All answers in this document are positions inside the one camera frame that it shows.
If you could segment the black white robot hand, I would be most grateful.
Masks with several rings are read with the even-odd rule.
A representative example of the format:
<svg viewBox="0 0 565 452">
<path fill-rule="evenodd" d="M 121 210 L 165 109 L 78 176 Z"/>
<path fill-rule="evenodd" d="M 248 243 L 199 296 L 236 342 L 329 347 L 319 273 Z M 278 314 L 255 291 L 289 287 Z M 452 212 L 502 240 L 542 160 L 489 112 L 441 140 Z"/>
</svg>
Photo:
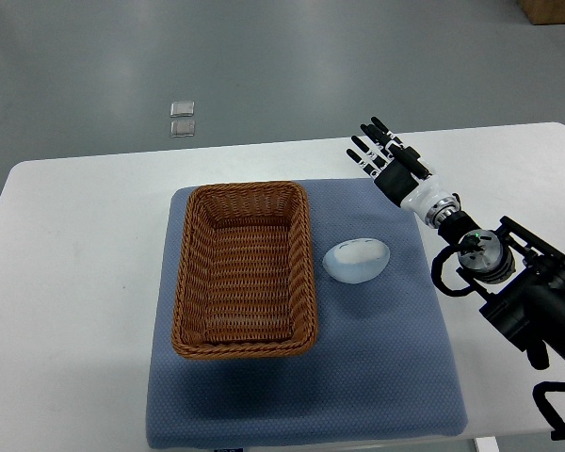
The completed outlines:
<svg viewBox="0 0 565 452">
<path fill-rule="evenodd" d="M 404 148 L 401 139 L 377 117 L 370 124 L 360 125 L 362 132 L 386 158 L 372 151 L 360 138 L 351 141 L 368 158 L 347 149 L 347 156 L 368 174 L 376 187 L 397 207 L 413 212 L 422 222 L 443 222 L 454 213 L 454 195 L 444 190 L 439 176 L 419 161 L 420 154 L 412 147 Z M 391 147 L 399 149 L 391 152 Z"/>
</svg>

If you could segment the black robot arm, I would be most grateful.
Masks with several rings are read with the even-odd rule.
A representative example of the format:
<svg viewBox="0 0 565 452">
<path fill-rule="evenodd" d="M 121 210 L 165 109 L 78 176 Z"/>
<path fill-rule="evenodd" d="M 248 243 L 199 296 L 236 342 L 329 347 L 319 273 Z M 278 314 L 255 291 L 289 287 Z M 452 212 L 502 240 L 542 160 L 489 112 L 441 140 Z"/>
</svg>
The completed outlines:
<svg viewBox="0 0 565 452">
<path fill-rule="evenodd" d="M 480 228 L 413 147 L 378 118 L 361 129 L 368 140 L 353 137 L 347 155 L 446 243 L 431 264 L 434 286 L 452 298 L 480 295 L 482 316 L 533 368 L 549 367 L 550 350 L 565 361 L 565 254 L 508 217 Z"/>
</svg>

